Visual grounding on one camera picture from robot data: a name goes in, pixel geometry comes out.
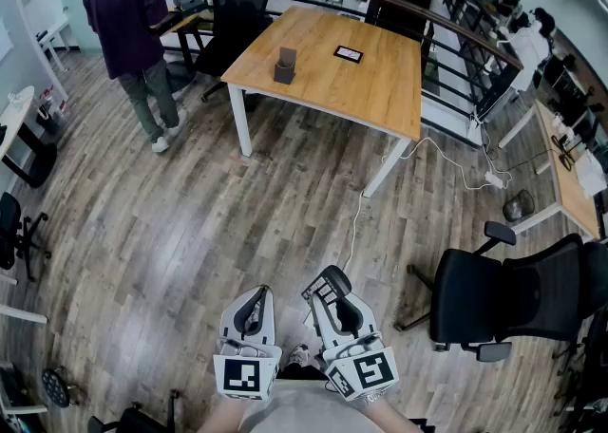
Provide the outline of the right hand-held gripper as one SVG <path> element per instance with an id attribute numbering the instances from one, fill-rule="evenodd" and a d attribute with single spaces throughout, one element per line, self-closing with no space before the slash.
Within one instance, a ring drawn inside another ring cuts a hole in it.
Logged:
<path id="1" fill-rule="evenodd" d="M 339 298 L 335 311 L 320 297 L 312 297 L 310 306 L 326 349 L 321 354 L 325 375 L 347 402 L 383 393 L 398 382 L 393 350 L 359 296 L 351 292 Z"/>

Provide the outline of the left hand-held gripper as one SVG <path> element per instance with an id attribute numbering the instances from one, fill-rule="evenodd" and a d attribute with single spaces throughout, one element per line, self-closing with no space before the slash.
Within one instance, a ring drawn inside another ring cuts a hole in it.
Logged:
<path id="1" fill-rule="evenodd" d="M 271 346 L 276 339 L 272 290 L 262 285 L 240 295 L 222 313 L 219 332 L 224 338 L 218 339 L 213 355 L 218 393 L 230 399 L 268 400 L 282 357 L 282 349 Z"/>

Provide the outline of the dark grey box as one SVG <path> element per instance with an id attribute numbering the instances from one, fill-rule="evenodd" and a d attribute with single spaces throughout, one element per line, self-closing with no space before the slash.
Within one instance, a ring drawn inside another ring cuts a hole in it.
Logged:
<path id="1" fill-rule="evenodd" d="M 286 47 L 279 49 L 274 68 L 274 81 L 289 85 L 295 77 L 296 50 Z"/>

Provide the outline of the person's right forearm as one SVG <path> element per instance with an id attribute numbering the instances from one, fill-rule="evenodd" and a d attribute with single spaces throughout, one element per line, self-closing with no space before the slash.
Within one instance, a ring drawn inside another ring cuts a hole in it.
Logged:
<path id="1" fill-rule="evenodd" d="M 384 397 L 378 397 L 371 403 L 363 403 L 360 410 L 384 433 L 423 433 L 415 423 L 397 411 Z"/>

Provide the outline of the person's left forearm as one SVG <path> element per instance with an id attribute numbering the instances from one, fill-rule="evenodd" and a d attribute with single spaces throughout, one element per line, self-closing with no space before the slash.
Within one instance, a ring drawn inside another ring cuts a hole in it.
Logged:
<path id="1" fill-rule="evenodd" d="M 238 433 L 248 402 L 221 398 L 197 433 Z"/>

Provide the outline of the person's grey sneaker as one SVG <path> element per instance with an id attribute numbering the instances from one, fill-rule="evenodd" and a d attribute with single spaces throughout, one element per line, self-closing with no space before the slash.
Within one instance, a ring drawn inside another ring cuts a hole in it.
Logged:
<path id="1" fill-rule="evenodd" d="M 299 344 L 291 351 L 287 366 L 307 367 L 310 363 L 310 350 L 306 344 Z"/>

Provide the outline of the person's black trousers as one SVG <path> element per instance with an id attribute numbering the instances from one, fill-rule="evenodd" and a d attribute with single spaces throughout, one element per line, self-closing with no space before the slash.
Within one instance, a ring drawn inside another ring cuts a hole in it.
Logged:
<path id="1" fill-rule="evenodd" d="M 313 366 L 301 366 L 296 363 L 292 363 L 284 367 L 276 375 L 278 380 L 292 380 L 292 381 L 323 381 L 327 380 L 325 374 L 316 367 Z"/>

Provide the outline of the person's cream knitted top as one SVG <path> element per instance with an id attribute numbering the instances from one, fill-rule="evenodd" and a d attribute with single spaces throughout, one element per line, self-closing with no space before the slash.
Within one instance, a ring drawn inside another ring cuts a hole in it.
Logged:
<path id="1" fill-rule="evenodd" d="M 269 400 L 247 404 L 239 433 L 383 433 L 322 381 L 277 380 Z"/>

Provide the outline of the black round wheeled base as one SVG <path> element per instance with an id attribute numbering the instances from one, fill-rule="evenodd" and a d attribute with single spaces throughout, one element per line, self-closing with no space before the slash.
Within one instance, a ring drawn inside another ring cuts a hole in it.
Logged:
<path id="1" fill-rule="evenodd" d="M 42 372 L 42 384 L 48 398 L 60 408 L 78 405 L 77 386 L 69 385 L 62 377 L 63 367 L 47 367 Z"/>

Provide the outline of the wooden table with white legs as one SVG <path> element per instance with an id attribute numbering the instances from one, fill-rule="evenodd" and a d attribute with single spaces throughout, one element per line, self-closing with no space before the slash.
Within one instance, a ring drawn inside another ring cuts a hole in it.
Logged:
<path id="1" fill-rule="evenodd" d="M 338 46 L 363 53 L 359 64 L 335 57 Z M 281 47 L 296 50 L 289 85 L 274 81 Z M 244 93 L 280 99 L 363 124 L 397 142 L 368 183 L 369 198 L 421 133 L 421 46 L 407 37 L 318 9 L 290 7 L 222 74 L 241 153 L 252 153 Z"/>

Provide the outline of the black swivel chair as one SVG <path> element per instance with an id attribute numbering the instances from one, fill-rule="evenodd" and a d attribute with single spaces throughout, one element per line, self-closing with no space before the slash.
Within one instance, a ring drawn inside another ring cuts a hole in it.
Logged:
<path id="1" fill-rule="evenodd" d="M 24 261 L 28 280 L 35 278 L 30 268 L 30 250 L 42 248 L 33 241 L 34 234 L 42 221 L 48 221 L 48 214 L 41 212 L 35 220 L 22 216 L 18 200 L 8 192 L 0 197 L 0 269 L 9 271 L 15 259 Z M 49 250 L 42 250 L 45 258 L 51 258 Z"/>

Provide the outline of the round wooden table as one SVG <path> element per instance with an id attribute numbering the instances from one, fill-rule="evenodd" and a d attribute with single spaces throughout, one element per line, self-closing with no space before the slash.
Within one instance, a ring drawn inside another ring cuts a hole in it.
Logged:
<path id="1" fill-rule="evenodd" d="M 164 28 L 161 31 L 161 36 L 166 36 L 172 33 L 175 33 L 178 36 L 178 40 L 180 43 L 180 51 L 182 54 L 183 61 L 185 63 L 185 68 L 189 72 L 195 70 L 195 63 L 193 61 L 192 52 L 188 45 L 187 36 L 192 35 L 196 41 L 199 51 L 203 51 L 204 44 L 200 35 L 199 26 L 200 24 L 212 25 L 213 19 L 213 13 L 208 10 L 197 12 L 187 17 L 182 17 L 173 26 L 171 26 L 170 28 Z"/>

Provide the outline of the white desk with black leg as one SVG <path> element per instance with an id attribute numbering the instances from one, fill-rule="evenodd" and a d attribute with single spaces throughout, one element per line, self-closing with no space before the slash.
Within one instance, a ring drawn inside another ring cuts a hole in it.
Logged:
<path id="1" fill-rule="evenodd" d="M 57 159 L 57 146 L 42 142 L 27 126 L 26 117 L 34 100 L 34 86 L 29 85 L 17 94 L 9 95 L 9 104 L 0 115 L 0 133 L 4 138 L 0 142 L 0 161 L 2 161 L 17 177 L 32 188 L 42 186 L 47 180 Z M 32 165 L 24 170 L 13 161 L 8 152 L 14 140 L 19 138 L 34 154 Z"/>

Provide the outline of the black mesh office chair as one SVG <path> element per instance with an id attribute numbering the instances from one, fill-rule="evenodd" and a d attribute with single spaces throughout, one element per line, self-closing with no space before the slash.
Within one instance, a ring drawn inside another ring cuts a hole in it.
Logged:
<path id="1" fill-rule="evenodd" d="M 272 20 L 265 14 L 269 0 L 212 0 L 213 37 L 201 49 L 195 70 L 220 78 Z"/>

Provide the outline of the black hard case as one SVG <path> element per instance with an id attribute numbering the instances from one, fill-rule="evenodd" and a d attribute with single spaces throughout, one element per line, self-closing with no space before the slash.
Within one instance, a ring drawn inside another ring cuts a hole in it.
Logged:
<path id="1" fill-rule="evenodd" d="M 182 14 L 183 17 L 190 16 L 195 13 L 202 12 L 208 9 L 207 0 L 173 0 L 175 8 Z"/>

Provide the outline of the black railing with wooden handrail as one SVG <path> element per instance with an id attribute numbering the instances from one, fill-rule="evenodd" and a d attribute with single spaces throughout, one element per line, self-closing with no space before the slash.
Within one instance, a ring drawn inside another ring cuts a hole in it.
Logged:
<path id="1" fill-rule="evenodd" d="M 455 103 L 444 96 L 432 100 L 462 115 L 465 102 L 470 115 L 482 121 L 497 107 L 497 101 L 508 91 L 523 64 L 515 51 L 499 48 L 488 38 L 481 21 L 486 12 L 480 10 L 477 21 L 468 23 L 464 0 L 440 0 L 439 7 L 447 14 L 435 12 L 407 0 L 367 0 L 366 8 L 331 5 L 336 11 L 363 16 L 365 22 L 406 36 L 421 44 L 422 65 L 434 65 L 438 71 L 453 75 L 450 82 L 424 75 L 429 83 L 457 98 Z"/>

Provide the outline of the wooden desk with white frame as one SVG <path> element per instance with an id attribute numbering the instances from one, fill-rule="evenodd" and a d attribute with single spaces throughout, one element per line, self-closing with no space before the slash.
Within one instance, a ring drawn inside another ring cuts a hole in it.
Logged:
<path id="1" fill-rule="evenodd" d="M 592 197 L 584 194 L 575 169 L 568 171 L 553 152 L 557 149 L 552 136 L 558 136 L 557 129 L 552 125 L 553 113 L 539 101 L 535 101 L 518 122 L 503 136 L 498 146 L 505 148 L 523 128 L 536 118 L 541 128 L 541 137 L 548 150 L 547 161 L 540 167 L 537 174 L 547 169 L 551 176 L 556 195 L 556 201 L 535 214 L 517 223 L 513 230 L 516 235 L 531 229 L 555 214 L 561 213 L 576 224 L 583 232 L 583 241 L 600 241 L 599 222 L 595 202 Z"/>

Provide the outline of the black picture frame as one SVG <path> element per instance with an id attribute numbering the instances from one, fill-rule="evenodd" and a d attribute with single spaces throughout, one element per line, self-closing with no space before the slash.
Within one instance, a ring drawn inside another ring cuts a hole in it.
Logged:
<path id="1" fill-rule="evenodd" d="M 333 53 L 333 55 L 335 57 L 344 59 L 344 60 L 348 60 L 351 62 L 354 62 L 356 64 L 359 64 L 363 58 L 363 53 L 349 48 L 349 47 L 343 47 L 343 46 L 338 46 L 335 50 L 335 52 Z"/>

